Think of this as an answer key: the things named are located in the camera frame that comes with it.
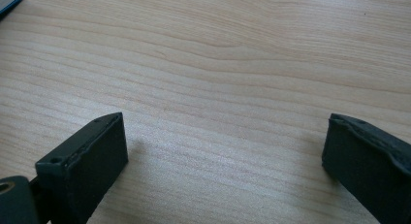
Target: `tabletop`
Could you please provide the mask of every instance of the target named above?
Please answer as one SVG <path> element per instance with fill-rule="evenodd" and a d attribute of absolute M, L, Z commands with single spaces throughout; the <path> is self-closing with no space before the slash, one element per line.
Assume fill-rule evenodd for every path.
<path fill-rule="evenodd" d="M 23 0 L 0 22 L 0 177 L 123 112 L 88 223 L 377 223 L 331 113 L 411 143 L 411 0 Z"/>

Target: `wood grain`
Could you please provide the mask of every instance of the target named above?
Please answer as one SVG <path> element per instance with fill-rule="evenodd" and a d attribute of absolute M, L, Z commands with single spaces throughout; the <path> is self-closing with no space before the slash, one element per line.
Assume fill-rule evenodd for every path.
<path fill-rule="evenodd" d="M 24 0 L 0 22 L 0 177 L 123 112 L 89 223 L 377 223 L 321 167 L 332 112 L 411 142 L 411 0 Z"/>

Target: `screw hole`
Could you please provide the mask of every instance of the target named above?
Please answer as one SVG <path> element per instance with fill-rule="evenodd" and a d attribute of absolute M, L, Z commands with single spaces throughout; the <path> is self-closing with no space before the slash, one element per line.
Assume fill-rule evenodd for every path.
<path fill-rule="evenodd" d="M 50 163 L 60 163 L 61 161 L 63 161 L 62 158 L 52 158 L 52 159 L 50 159 Z"/>
<path fill-rule="evenodd" d="M 15 183 L 12 181 L 0 183 L 0 195 L 12 190 L 14 186 L 15 186 Z"/>

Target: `wooden table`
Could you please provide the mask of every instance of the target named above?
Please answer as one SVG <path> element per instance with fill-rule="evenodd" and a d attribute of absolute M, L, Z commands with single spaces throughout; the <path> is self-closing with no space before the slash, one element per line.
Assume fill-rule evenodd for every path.
<path fill-rule="evenodd" d="M 123 112 L 88 223 L 376 223 L 321 153 L 332 112 L 411 142 L 411 0 L 24 0 L 0 96 L 0 177 Z"/>

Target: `dark plastic object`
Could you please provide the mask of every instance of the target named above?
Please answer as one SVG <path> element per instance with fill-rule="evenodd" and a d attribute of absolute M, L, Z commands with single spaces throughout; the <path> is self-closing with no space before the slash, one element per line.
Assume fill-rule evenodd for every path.
<path fill-rule="evenodd" d="M 0 192 L 0 223 L 86 223 L 127 162 L 122 113 L 97 118 L 37 162 L 30 183 L 5 178 L 15 186 Z"/>
<path fill-rule="evenodd" d="M 332 114 L 323 166 L 381 223 L 411 223 L 411 145 L 362 120 Z"/>

